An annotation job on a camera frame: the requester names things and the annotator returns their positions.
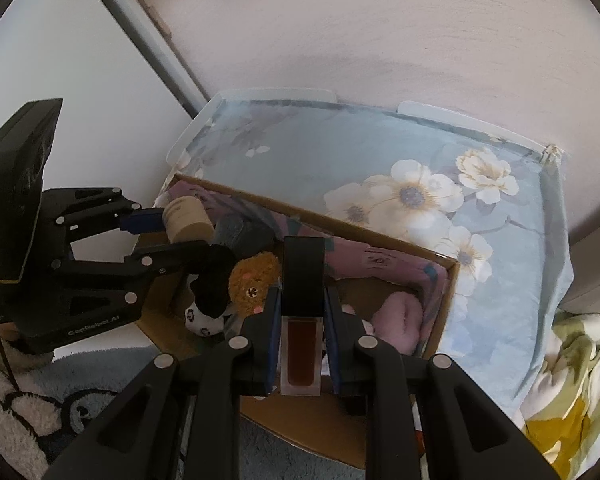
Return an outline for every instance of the stuffed toy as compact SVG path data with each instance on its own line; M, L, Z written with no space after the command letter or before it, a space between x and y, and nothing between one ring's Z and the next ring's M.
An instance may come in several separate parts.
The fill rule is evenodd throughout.
M408 292L394 292L371 318L376 337L403 355L412 355L420 340L422 305Z
M275 285L282 270L273 253L260 253L240 260L229 276L229 297L235 312L241 318L264 310L264 302L271 285Z
M239 260L245 260L272 250L276 234L263 222L238 214L227 214L216 222L216 234L212 243L228 247Z
M217 244L209 247L205 269L189 285L195 296L197 311L211 319L221 319L231 301L227 284L237 261L228 247Z
M224 324L234 313L233 305L230 303L219 317L207 316L200 311L196 302L191 303L184 311L184 326L187 330L201 337L210 337L221 333Z

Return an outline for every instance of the gray rug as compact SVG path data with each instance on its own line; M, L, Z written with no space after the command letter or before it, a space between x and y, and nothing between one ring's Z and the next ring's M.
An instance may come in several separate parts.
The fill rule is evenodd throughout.
M240 421L241 480L361 480L365 472L307 453L248 420Z

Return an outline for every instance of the floral fabric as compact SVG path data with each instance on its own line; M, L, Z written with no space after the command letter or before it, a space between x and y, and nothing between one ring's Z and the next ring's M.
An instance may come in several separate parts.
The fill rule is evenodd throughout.
M509 415L572 280L553 159L378 108L224 102L185 174L327 214L461 264L440 351Z

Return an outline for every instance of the cardboard box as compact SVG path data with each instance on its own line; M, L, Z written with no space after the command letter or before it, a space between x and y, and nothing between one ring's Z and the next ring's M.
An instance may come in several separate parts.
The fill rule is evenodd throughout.
M188 176L177 175L174 182L177 180L185 180L190 184L197 184L205 189L226 195L238 196L269 210L299 219L299 221L329 234L364 242L377 248L413 254L445 267L448 286L424 349L423 357L429 358L435 354L445 327L446 316L458 275L459 265L456 260L407 242L269 198ZM165 243L165 240L165 234L154 234L141 237L139 244L153 245ZM178 359L197 355L214 343L208 339L195 336L184 327L182 313L184 308L189 306L191 297L187 296L186 292L176 294L181 281L182 275L163 276L155 280L145 301L142 317L137 322L137 325L160 350L171 353ZM352 281L358 283L353 286L353 289L349 289L352 292L350 295L362 300L363 303L376 304L373 307L375 309L382 301L374 297L374 289L378 288L383 291L381 297L383 300L386 297L386 292L391 290L392 287L392 285L384 282L373 283L373 279ZM362 317L368 317L369 315L369 312L361 314ZM295 446L357 468L364 468L365 420L363 417L347 415L334 395L323 393L320 397L288 397L273 393L264 400L243 397L240 410L249 420Z

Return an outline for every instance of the pink fabric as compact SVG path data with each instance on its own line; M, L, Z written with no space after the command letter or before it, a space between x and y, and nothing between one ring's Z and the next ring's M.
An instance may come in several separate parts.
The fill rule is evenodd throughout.
M371 318L376 337L398 352L412 355L420 340L422 305L408 292L394 292Z
M239 213L247 218L264 222L274 230L279 240L288 235L327 238L329 242L325 255L326 270L334 279L373 277L408 286L417 291L422 306L421 313L424 313L421 322L417 325L418 340L421 346L428 341L447 286L446 269L439 264L412 254L374 248L369 244L330 236L296 219L288 218L247 200L209 191L184 180L174 184L168 193L172 200L189 195L199 198L214 224L221 216Z

